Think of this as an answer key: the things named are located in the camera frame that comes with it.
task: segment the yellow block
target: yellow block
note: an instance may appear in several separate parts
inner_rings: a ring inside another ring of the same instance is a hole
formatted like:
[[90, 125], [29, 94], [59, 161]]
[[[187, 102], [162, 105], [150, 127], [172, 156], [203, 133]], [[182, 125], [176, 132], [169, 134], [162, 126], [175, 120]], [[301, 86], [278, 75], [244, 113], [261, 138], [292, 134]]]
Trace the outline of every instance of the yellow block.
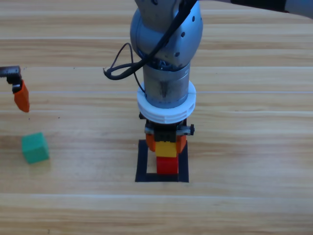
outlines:
[[157, 141], [156, 142], [156, 156], [175, 158], [177, 156], [176, 143]]

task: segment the red block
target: red block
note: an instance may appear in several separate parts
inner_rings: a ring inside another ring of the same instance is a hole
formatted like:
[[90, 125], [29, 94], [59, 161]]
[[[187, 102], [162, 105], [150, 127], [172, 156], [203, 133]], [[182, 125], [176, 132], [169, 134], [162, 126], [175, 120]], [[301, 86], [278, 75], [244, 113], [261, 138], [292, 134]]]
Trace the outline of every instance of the red block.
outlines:
[[178, 155], [175, 158], [156, 157], [157, 174], [178, 174]]

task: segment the orange gripper pad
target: orange gripper pad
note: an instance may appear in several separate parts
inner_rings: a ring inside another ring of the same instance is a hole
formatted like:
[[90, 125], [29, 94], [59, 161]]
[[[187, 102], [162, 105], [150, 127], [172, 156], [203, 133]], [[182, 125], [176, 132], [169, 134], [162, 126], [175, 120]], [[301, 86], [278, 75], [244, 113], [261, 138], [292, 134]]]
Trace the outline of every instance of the orange gripper pad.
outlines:
[[25, 113], [29, 112], [28, 90], [23, 80], [22, 80], [22, 89], [14, 93], [14, 101], [20, 110], [22, 110]]
[[176, 138], [176, 151], [177, 153], [181, 153], [185, 146], [186, 146], [186, 142], [187, 142], [187, 136], [177, 136]]
[[152, 152], [156, 151], [156, 142], [155, 142], [155, 136], [151, 134], [146, 134], [146, 142], [147, 146]]

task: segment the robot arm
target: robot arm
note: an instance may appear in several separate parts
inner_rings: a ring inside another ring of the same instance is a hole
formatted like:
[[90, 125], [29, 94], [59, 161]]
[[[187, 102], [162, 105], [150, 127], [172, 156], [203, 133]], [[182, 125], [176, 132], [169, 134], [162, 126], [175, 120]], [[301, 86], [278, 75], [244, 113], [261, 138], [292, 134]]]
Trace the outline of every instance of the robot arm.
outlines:
[[[302, 7], [306, 2], [312, 6], [313, 0], [217, 1], [312, 15], [312, 11]], [[187, 118], [196, 105], [196, 89], [189, 81], [189, 75], [190, 62], [200, 45], [203, 31], [200, 3], [198, 0], [135, 2], [138, 9], [130, 35], [141, 61], [113, 68], [115, 59], [104, 74], [111, 80], [120, 80], [132, 74], [136, 77], [135, 72], [143, 68], [144, 89], [138, 89], [137, 103], [139, 118], [146, 119], [146, 143], [156, 153], [158, 174], [179, 174], [178, 154], [186, 146], [186, 136], [195, 131], [193, 125], [187, 126]], [[126, 67], [129, 68], [122, 74], [111, 75], [118, 68]]]
[[286, 12], [313, 19], [313, 0], [214, 0], [242, 6]]

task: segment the black cable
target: black cable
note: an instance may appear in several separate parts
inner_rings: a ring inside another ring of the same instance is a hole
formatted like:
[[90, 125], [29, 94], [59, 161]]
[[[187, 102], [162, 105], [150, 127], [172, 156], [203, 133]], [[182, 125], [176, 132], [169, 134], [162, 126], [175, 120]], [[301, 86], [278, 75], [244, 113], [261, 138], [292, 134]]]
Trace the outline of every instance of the black cable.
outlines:
[[[113, 66], [115, 65], [115, 63], [116, 63], [116, 61], [117, 61], [117, 59], [118, 59], [120, 53], [122, 52], [122, 50], [123, 50], [123, 49], [125, 48], [125, 46], [127, 46], [127, 45], [129, 46], [129, 49], [130, 49], [130, 51], [131, 51], [131, 60], [132, 60], [132, 62], [131, 62], [130, 64], [119, 65], [119, 66], [116, 66], [115, 68], [113, 68]], [[132, 45], [131, 45], [130, 43], [125, 43], [125, 44], [122, 46], [122, 48], [119, 50], [119, 52], [118, 52], [116, 58], [114, 59], [113, 64], [112, 64], [111, 67], [108, 69], [108, 71], [109, 71], [110, 73], [112, 73], [112, 72], [114, 72], [114, 71], [116, 71], [116, 70], [120, 70], [120, 69], [122, 69], [122, 68], [131, 67], [131, 66], [133, 66], [133, 65], [134, 65], [134, 55], [133, 55], [133, 48], [132, 48]], [[134, 72], [134, 76], [135, 76], [136, 82], [137, 82], [138, 86], [140, 87], [140, 89], [142, 90], [142, 92], [146, 93], [145, 90], [142, 88], [141, 84], [139, 83], [138, 78], [137, 78], [137, 75], [136, 75], [135, 72]]]
[[182, 0], [181, 5], [179, 6], [179, 11], [177, 15], [175, 16], [173, 22], [171, 23], [168, 30], [165, 32], [165, 34], [162, 36], [162, 38], [160, 39], [156, 47], [152, 50], [152, 52], [149, 55], [147, 55], [145, 58], [143, 58], [139, 62], [131, 65], [126, 71], [124, 71], [120, 75], [113, 76], [112, 70], [105, 71], [103, 69], [104, 75], [110, 80], [121, 80], [132, 75], [133, 73], [138, 71], [140, 68], [142, 68], [145, 64], [150, 62], [151, 59], [160, 51], [160, 49], [166, 44], [166, 42], [170, 39], [170, 37], [185, 21], [185, 19], [188, 17], [188, 15], [191, 12], [191, 9], [193, 8], [193, 6], [196, 4], [197, 1], [198, 0]]

